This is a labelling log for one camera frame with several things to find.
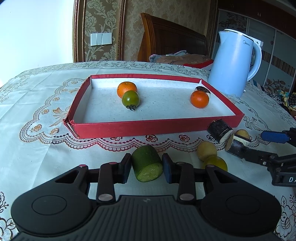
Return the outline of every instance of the midea logo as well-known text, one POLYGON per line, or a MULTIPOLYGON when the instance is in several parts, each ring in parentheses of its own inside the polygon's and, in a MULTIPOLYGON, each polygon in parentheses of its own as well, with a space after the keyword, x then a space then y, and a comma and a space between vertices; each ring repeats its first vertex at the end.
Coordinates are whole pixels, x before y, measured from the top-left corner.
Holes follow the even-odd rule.
MULTIPOLYGON (((243 41, 244 44, 249 45, 245 40, 243 41)), ((250 46, 250 45, 249 45, 250 46)))

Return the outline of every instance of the kettle handle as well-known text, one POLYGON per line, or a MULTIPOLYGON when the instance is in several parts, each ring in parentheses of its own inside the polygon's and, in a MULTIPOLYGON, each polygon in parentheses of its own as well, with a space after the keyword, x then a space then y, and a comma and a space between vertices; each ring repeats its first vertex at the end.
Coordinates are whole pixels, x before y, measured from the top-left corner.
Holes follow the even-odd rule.
POLYGON ((248 74, 247 81, 249 81, 250 79, 252 79, 255 76, 255 74, 259 70, 259 67, 261 64, 261 59, 262 59, 261 47, 256 41, 254 41, 253 49, 255 50, 255 62, 254 62, 252 69, 250 70, 250 72, 248 74))

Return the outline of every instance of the potato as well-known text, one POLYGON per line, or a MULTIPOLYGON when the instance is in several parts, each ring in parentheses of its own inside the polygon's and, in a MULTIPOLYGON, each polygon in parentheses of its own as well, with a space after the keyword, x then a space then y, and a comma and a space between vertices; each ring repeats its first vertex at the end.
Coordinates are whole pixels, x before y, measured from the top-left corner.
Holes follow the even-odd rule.
POLYGON ((205 169, 206 165, 215 165, 223 169, 224 171, 228 171, 226 162, 218 156, 209 156, 208 158, 206 158, 204 163, 202 164, 202 169, 205 169))
POLYGON ((198 158, 204 161, 209 156, 217 156, 217 149, 212 142, 204 141, 198 145, 196 153, 198 158))
POLYGON ((244 129, 238 130, 235 134, 249 139, 249 133, 244 129))

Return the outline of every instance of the kettle lid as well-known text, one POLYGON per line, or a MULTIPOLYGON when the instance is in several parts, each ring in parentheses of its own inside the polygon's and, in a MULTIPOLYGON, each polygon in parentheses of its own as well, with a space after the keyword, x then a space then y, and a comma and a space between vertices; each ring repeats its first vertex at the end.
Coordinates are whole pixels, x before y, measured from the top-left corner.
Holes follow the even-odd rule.
POLYGON ((224 31, 230 31, 230 32, 237 33, 237 34, 239 34, 239 35, 245 36, 246 38, 248 38, 248 39, 250 39, 250 40, 252 40, 252 41, 254 42, 254 40, 251 39, 250 36, 248 36, 248 35, 246 35, 246 34, 244 34, 244 33, 242 33, 242 32, 239 32, 239 31, 237 31, 237 30, 233 30, 233 29, 224 29, 224 31))

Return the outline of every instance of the zucchini piece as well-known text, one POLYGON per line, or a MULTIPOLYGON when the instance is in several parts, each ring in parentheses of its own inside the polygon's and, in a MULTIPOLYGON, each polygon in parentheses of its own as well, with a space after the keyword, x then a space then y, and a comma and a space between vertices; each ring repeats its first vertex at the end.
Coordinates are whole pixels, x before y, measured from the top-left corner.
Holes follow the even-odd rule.
POLYGON ((163 172, 162 161, 151 145, 139 147, 131 158, 135 176, 140 182, 155 180, 163 172))

